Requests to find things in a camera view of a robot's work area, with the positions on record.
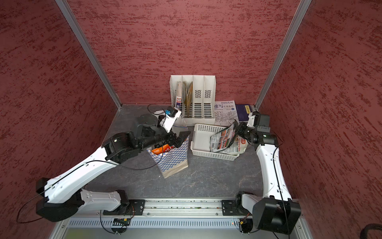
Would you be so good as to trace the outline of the white green condiment packet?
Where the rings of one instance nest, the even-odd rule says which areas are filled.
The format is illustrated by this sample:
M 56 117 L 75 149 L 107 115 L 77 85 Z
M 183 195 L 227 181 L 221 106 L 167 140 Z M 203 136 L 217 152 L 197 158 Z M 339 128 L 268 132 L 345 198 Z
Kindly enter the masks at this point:
M 233 144 L 230 147 L 226 148 L 223 151 L 220 151 L 219 153 L 229 154 L 229 155 L 242 154 L 245 152 L 248 145 L 249 144 L 248 144 L 246 139 L 244 139 L 240 136 L 237 136 L 236 139 L 234 140 Z

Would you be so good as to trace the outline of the white blue checkered paper bag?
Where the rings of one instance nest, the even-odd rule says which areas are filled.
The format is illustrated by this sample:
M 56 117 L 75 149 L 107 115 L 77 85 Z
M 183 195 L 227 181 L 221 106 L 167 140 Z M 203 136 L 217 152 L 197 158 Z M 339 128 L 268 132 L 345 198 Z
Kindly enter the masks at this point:
M 189 137 L 179 148 L 173 148 L 171 151 L 156 155 L 151 152 L 153 148 L 146 151 L 155 161 L 164 178 L 168 178 L 184 169 L 188 164 Z

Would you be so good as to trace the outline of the white plastic basket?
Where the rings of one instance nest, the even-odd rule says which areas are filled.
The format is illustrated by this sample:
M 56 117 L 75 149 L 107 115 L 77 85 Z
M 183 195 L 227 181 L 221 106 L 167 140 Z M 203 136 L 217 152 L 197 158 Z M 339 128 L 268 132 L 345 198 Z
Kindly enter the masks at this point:
M 210 151 L 210 138 L 215 133 L 223 130 L 223 126 L 197 123 L 194 127 L 193 140 L 190 149 L 194 156 L 215 158 L 227 161 L 234 161 L 240 154 L 224 154 Z

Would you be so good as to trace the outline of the orange condiment packet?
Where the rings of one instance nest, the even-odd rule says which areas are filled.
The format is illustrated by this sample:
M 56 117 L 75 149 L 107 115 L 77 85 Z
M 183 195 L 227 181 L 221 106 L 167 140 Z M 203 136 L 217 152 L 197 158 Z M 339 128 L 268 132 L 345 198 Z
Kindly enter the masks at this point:
M 163 145 L 161 147 L 152 149 L 151 152 L 156 154 L 156 155 L 159 155 L 159 154 L 162 154 L 162 153 L 169 152 L 173 148 L 174 148 L 173 146 L 169 146 L 168 144 L 165 144 L 165 145 Z

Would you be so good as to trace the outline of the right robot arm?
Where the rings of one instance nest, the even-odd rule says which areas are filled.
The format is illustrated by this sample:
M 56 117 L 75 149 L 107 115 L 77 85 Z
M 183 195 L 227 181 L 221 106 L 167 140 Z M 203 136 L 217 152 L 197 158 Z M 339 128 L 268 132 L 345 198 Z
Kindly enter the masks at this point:
M 238 209 L 252 217 L 251 222 L 246 217 L 241 220 L 240 231 L 251 234 L 264 230 L 290 236 L 301 215 L 301 207 L 293 201 L 286 186 L 277 136 L 266 125 L 247 126 L 244 122 L 235 122 L 211 137 L 210 149 L 217 152 L 228 149 L 238 136 L 254 146 L 263 177 L 262 199 L 245 192 L 236 197 Z

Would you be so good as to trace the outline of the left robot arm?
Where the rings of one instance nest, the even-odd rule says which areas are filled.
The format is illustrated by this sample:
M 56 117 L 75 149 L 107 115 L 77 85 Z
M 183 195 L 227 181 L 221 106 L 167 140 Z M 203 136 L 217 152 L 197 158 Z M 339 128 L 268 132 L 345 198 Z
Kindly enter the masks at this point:
M 132 206 L 123 190 L 113 192 L 88 191 L 83 187 L 104 172 L 121 167 L 151 146 L 185 144 L 190 131 L 173 132 L 177 117 L 145 114 L 138 117 L 135 129 L 120 132 L 82 162 L 55 178 L 41 178 L 36 193 L 42 199 L 36 203 L 36 213 L 51 222 L 68 219 L 78 212 L 104 211 L 107 215 L 132 213 Z

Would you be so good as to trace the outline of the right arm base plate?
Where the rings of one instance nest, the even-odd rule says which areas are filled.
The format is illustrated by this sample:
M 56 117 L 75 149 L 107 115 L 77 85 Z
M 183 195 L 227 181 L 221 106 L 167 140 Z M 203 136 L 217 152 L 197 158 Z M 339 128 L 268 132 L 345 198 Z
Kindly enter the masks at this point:
M 238 200 L 222 200 L 221 201 L 222 214 L 224 216 L 246 216 L 248 213 L 252 214 L 242 206 L 242 202 Z

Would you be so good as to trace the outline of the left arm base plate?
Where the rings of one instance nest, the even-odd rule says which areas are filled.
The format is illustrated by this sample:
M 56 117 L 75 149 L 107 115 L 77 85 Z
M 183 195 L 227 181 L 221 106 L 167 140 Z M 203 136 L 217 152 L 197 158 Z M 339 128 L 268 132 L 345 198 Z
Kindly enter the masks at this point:
M 121 202 L 121 205 L 113 211 L 103 211 L 105 216 L 142 216 L 145 208 L 145 200 L 133 199 L 128 203 Z

